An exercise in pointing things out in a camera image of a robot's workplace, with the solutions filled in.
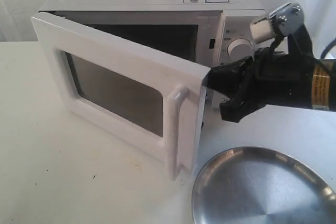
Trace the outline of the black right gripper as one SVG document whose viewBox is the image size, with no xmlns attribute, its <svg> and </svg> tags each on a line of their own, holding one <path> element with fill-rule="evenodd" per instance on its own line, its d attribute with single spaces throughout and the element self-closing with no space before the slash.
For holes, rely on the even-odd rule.
<svg viewBox="0 0 336 224">
<path fill-rule="evenodd" d="M 263 55 L 255 69 L 252 56 L 210 69 L 203 86 L 232 98 L 219 104 L 223 121 L 239 123 L 266 105 L 312 109 L 315 63 L 306 26 L 289 35 L 287 42 L 287 54 Z"/>
</svg>

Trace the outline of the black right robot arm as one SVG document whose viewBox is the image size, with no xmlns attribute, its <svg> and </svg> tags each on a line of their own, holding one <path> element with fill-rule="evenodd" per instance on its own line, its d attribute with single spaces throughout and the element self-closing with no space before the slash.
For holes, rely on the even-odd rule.
<svg viewBox="0 0 336 224">
<path fill-rule="evenodd" d="M 223 121 L 238 123 L 266 105 L 335 111 L 335 60 L 313 56 L 304 25 L 287 42 L 287 54 L 275 51 L 276 39 L 253 56 L 210 70 L 207 88 L 228 97 L 219 104 Z"/>
</svg>

